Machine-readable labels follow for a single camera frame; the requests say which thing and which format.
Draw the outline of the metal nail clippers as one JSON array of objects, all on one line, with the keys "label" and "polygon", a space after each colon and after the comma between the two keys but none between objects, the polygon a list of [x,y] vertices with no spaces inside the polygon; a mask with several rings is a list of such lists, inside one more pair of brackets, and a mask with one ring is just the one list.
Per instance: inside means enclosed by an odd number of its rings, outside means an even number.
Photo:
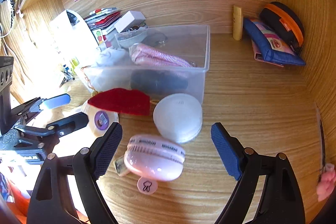
[{"label": "metal nail clippers", "polygon": [[64,77],[59,85],[59,87],[62,87],[66,82],[72,81],[75,79],[74,75],[72,74],[71,70],[67,65],[63,65],[62,73],[64,74]]}]

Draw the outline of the white drawstring cloth bag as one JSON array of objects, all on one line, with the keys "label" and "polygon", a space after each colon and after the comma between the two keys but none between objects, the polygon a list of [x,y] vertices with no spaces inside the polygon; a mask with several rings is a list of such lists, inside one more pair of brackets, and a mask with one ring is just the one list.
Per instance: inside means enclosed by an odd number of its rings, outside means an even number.
[{"label": "white drawstring cloth bag", "polygon": [[75,72],[90,92],[104,92],[114,88],[130,88],[133,62],[128,51],[107,48],[90,65],[79,65]]}]

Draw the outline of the dark green pouch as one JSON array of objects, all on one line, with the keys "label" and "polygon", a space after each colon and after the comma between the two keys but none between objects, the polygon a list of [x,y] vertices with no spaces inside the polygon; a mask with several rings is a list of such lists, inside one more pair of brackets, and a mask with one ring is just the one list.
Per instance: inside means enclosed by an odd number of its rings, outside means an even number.
[{"label": "dark green pouch", "polygon": [[188,80],[170,72],[138,70],[131,74],[130,87],[147,94],[165,95],[186,90]]}]

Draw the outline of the pink macaron shaped case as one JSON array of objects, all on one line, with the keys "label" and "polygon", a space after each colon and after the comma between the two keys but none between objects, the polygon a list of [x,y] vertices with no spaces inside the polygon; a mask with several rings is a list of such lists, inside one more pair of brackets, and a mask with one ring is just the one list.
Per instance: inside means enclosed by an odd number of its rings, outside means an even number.
[{"label": "pink macaron shaped case", "polygon": [[179,178],[185,162],[185,150],[161,136],[139,134],[130,138],[123,157],[127,169],[136,174],[138,191],[151,195],[158,183]]}]

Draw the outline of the red velvet pouch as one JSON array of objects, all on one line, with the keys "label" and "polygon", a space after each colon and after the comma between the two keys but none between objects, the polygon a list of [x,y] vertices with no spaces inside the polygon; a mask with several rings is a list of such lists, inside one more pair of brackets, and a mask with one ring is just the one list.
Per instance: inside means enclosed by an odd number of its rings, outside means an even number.
[{"label": "red velvet pouch", "polygon": [[96,94],[88,100],[88,104],[98,109],[117,113],[150,115],[150,97],[139,90],[114,88]]}]

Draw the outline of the stack of books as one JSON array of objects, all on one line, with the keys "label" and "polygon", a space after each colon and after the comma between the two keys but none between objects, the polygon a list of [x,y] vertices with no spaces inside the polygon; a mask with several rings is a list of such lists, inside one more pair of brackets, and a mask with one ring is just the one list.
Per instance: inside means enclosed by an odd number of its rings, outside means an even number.
[{"label": "stack of books", "polygon": [[116,7],[97,9],[84,18],[98,45],[106,41],[106,36],[115,30],[121,11]]}]

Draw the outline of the white round case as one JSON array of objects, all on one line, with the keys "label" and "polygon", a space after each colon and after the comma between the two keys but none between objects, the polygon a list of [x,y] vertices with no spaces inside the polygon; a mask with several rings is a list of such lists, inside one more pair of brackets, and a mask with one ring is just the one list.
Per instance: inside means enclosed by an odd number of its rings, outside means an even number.
[{"label": "white round case", "polygon": [[202,106],[189,94],[171,94],[157,103],[153,111],[153,121],[164,138],[175,143],[187,143],[202,129]]}]

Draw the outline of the pink plush keychain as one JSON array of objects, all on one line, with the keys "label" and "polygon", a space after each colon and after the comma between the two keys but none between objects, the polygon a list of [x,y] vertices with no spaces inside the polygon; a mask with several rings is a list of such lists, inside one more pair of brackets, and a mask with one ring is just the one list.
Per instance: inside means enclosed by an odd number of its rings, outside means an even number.
[{"label": "pink plush keychain", "polygon": [[316,187],[317,200],[327,199],[335,188],[335,165],[327,163]]}]

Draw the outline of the black orange zip case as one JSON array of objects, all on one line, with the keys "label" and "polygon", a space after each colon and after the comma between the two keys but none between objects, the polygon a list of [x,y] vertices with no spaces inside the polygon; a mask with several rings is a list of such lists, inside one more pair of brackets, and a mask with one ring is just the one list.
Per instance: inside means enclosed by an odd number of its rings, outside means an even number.
[{"label": "black orange zip case", "polygon": [[286,42],[297,55],[301,53],[305,30],[296,13],[281,2],[267,3],[260,19]]}]

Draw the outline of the pink notebook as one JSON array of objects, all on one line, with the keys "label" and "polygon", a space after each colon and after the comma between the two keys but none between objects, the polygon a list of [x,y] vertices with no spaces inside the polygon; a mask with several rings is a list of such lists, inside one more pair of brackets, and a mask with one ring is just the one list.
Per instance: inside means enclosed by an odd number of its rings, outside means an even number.
[{"label": "pink notebook", "polygon": [[252,42],[253,57],[256,61],[276,65],[276,66],[281,67],[281,68],[284,67],[284,65],[281,65],[281,64],[276,64],[276,63],[273,63],[273,62],[270,62],[270,61],[265,61],[263,59],[263,56],[262,56],[257,44],[253,40],[251,40],[251,42]]}]

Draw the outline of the bowl of trinkets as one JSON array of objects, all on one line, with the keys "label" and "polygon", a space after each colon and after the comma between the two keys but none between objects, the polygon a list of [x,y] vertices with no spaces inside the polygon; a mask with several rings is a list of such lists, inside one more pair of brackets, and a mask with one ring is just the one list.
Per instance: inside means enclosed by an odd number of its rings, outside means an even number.
[{"label": "bowl of trinkets", "polygon": [[141,24],[138,24],[138,25],[133,25],[133,26],[127,28],[126,32],[136,31],[136,30],[144,29],[144,28],[148,28],[148,26],[145,22],[143,22]]}]

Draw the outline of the cream yellow lotion bottle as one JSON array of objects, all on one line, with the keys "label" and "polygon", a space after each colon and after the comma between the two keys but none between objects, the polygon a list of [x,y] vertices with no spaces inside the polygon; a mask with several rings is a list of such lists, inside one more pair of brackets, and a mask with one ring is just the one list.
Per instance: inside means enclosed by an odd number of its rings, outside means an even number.
[{"label": "cream yellow lotion bottle", "polygon": [[240,41],[243,36],[243,18],[243,9],[239,6],[234,5],[232,36],[237,41]]}]

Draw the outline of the clear plastic storage bin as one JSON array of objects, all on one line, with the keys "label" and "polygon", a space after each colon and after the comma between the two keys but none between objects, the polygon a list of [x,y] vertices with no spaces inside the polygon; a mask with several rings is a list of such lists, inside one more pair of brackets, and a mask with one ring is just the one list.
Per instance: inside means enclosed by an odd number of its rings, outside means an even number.
[{"label": "clear plastic storage bin", "polygon": [[[121,48],[115,36],[112,42],[107,42],[101,47],[100,53],[107,48]],[[152,70],[186,77],[187,89],[176,93],[189,94],[203,102],[205,78],[210,67],[210,26],[191,24],[149,27],[147,37],[141,43],[124,50],[128,51],[133,62],[133,65],[129,66],[131,73]],[[160,100],[171,94],[147,95],[153,100]]]}]

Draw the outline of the clear glass bowl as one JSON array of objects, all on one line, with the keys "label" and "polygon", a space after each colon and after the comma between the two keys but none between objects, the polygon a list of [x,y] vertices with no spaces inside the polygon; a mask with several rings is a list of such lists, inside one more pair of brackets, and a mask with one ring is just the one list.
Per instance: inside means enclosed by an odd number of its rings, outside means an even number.
[{"label": "clear glass bowl", "polygon": [[140,28],[135,31],[122,32],[115,34],[119,47],[128,49],[134,44],[141,43],[147,37],[147,29]]}]

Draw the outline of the small white box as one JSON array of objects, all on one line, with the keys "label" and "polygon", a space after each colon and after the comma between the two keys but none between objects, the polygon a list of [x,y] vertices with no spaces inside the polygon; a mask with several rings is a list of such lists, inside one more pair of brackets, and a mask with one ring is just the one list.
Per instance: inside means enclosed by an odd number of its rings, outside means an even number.
[{"label": "small white box", "polygon": [[118,33],[121,33],[134,25],[141,24],[145,20],[146,18],[142,12],[128,11],[114,24],[114,27]]}]

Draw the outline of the blue patchwork pencil pouch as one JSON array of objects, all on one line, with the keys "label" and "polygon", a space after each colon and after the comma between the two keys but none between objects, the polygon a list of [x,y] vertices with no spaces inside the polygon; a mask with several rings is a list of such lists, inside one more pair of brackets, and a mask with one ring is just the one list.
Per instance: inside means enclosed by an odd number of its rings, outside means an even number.
[{"label": "blue patchwork pencil pouch", "polygon": [[244,18],[243,28],[257,44],[265,61],[281,65],[306,65],[306,62],[294,53],[291,47],[262,21]]}]

